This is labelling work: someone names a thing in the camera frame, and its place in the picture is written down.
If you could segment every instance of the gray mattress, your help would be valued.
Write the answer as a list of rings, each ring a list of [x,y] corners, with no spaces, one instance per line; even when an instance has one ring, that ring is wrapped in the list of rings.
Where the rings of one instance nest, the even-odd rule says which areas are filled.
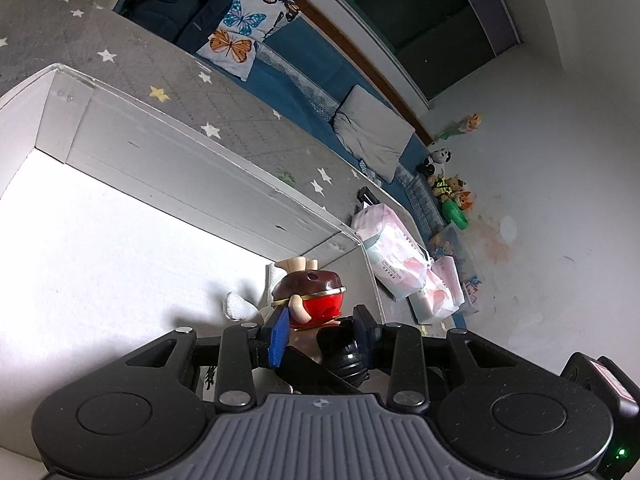
[[[74,15],[80,10],[81,15]],[[294,187],[345,223],[369,184],[324,144],[189,54],[89,0],[0,0],[0,94],[60,62],[151,104]],[[99,52],[116,54],[103,61]],[[199,77],[203,73],[210,82]],[[169,100],[150,96],[162,89]],[[323,180],[320,169],[331,179]]]

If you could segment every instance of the ribbed gray pad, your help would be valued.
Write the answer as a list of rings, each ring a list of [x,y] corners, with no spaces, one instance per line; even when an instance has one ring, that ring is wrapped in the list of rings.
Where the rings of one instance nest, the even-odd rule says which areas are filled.
[[[280,394],[221,416],[192,454],[147,479],[495,480],[452,457],[422,418],[388,412],[372,395]]]

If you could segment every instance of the butterfly pillow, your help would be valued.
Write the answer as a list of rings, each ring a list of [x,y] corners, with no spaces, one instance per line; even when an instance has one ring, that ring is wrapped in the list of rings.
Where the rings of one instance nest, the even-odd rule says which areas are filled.
[[[216,66],[246,81],[255,61],[255,41],[231,30],[218,28],[210,37],[209,43],[197,51]]]
[[[227,30],[262,41],[278,22],[291,22],[299,12],[293,0],[233,0],[223,24]]]

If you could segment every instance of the gray pillow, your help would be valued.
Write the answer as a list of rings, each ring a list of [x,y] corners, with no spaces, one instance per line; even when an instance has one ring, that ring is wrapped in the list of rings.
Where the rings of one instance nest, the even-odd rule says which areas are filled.
[[[334,132],[356,158],[391,182],[414,128],[356,85],[335,113]]]

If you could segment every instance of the black backpack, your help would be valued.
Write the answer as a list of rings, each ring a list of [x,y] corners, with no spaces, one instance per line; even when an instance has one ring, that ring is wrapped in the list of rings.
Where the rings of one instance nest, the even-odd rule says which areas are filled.
[[[231,8],[232,0],[126,0],[123,16],[194,54]]]

